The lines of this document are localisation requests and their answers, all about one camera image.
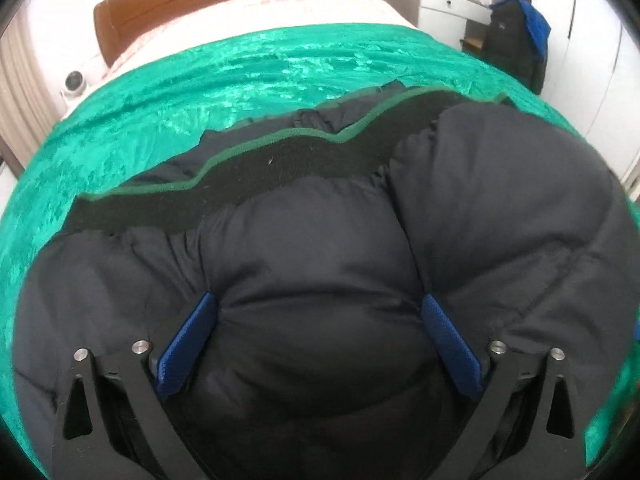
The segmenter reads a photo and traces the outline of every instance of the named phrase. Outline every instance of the bed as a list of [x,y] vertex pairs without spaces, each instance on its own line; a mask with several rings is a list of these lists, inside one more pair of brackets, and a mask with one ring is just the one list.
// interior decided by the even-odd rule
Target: bed
[[[234,18],[221,26],[222,16]],[[31,263],[76,196],[107,192],[191,149],[204,130],[396,79],[476,100],[508,97],[571,129],[517,81],[439,44],[383,0],[105,0],[94,17],[109,68],[35,155],[0,223],[0,415],[34,461],[12,380],[15,307]],[[640,376],[634,352],[590,427],[592,459]]]

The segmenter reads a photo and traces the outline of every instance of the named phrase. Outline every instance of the green trim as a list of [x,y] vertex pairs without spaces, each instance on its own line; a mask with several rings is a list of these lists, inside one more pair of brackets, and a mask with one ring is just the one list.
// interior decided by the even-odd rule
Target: green trim
[[[238,155],[242,155],[243,153],[250,152],[251,150],[255,150],[257,148],[262,148],[264,146],[268,146],[270,144],[275,144],[276,142],[280,142],[284,139],[289,139],[291,137],[297,136],[306,136],[306,137],[318,137],[320,139],[327,140],[328,142],[334,142],[336,144],[342,144],[347,142],[348,140],[353,139],[358,134],[360,134],[367,126],[369,126],[376,118],[382,115],[384,112],[390,110],[396,105],[407,101],[413,97],[418,95],[428,94],[430,92],[435,91],[451,91],[449,88],[444,86],[434,86],[434,87],[420,87],[414,88],[412,90],[408,90],[396,96],[389,98],[377,105],[373,110],[371,110],[367,115],[361,118],[356,123],[353,123],[351,126],[347,126],[345,129],[340,131],[338,134],[328,134],[321,130],[315,130],[312,128],[286,128],[284,130],[280,130],[278,132],[260,137],[255,140],[248,140],[242,144],[238,144],[237,146],[233,146],[232,148],[227,148],[223,152],[211,157],[196,176],[189,180],[181,180],[178,182],[169,182],[167,184],[148,184],[146,186],[119,186],[110,191],[100,194],[81,194],[79,198],[87,200],[88,202],[98,202],[98,200],[102,200],[103,198],[107,198],[109,196],[129,196],[129,195],[142,195],[142,194],[153,194],[153,193],[163,193],[167,191],[184,191],[187,189],[192,189],[195,187],[204,176],[209,173],[209,171],[220,164],[221,162],[225,162],[230,158],[233,158]],[[485,100],[484,102],[494,102],[500,103],[507,96],[503,92],[499,93],[495,98]]]

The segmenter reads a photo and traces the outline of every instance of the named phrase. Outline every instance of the teal velvet blanket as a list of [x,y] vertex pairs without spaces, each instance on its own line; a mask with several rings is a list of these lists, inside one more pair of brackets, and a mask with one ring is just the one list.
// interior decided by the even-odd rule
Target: teal velvet blanket
[[[205,129],[313,107],[394,79],[477,100],[506,94],[520,110],[570,129],[499,70],[418,30],[365,24],[281,28],[192,48],[121,76],[54,128],[0,223],[0,415],[34,462],[12,380],[15,308],[25,274],[60,229],[74,197],[105,192],[192,148]],[[606,437],[612,410],[640,377],[639,355],[635,348],[586,434],[588,460]]]

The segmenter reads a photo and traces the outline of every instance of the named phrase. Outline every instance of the door handle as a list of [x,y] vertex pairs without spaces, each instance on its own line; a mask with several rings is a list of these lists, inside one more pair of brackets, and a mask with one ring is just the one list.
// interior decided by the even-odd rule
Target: door handle
[[620,37],[618,38],[618,50],[616,51],[616,60],[613,62],[613,72],[616,71],[618,66],[618,59],[620,58],[620,48],[622,47],[622,23],[620,23]]
[[578,3],[578,0],[574,0],[574,8],[571,11],[571,23],[569,23],[569,35],[567,39],[571,39],[571,33],[574,31],[574,20],[575,20],[575,6]]

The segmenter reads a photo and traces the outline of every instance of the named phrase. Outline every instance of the black metal bracket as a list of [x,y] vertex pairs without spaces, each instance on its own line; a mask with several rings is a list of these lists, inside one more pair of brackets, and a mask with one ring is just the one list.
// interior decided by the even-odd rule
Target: black metal bracket
[[[71,380],[58,408],[53,446],[53,478],[63,480],[207,480],[178,437],[152,386],[148,373],[149,349],[140,354],[123,351],[95,358],[80,354],[71,367]],[[114,435],[118,421],[108,407],[106,386],[128,399],[141,430],[137,449],[148,450],[143,467],[132,453],[123,453]]]
[[[538,356],[504,346],[500,353],[492,352],[492,361],[487,389],[474,414],[440,466],[425,480],[572,480],[585,475],[584,439],[575,434],[575,385],[564,353],[553,349],[540,362]],[[474,477],[512,394],[523,381],[534,377],[538,379],[538,396],[520,448]]]
[[[500,345],[491,352],[492,373],[474,414],[436,471],[424,480],[564,480],[585,473],[584,440],[575,434],[573,417],[575,387],[564,354],[554,349],[546,356],[532,356]],[[149,371],[150,355],[146,341],[113,356],[76,352],[58,410],[54,480],[214,478],[196,462],[164,412]],[[524,383],[536,385],[527,393],[533,406],[527,410],[526,434],[520,436],[517,449],[512,446],[497,465],[478,474],[511,396]],[[123,426],[110,409],[109,390],[127,399],[135,420],[137,437],[126,446]]]

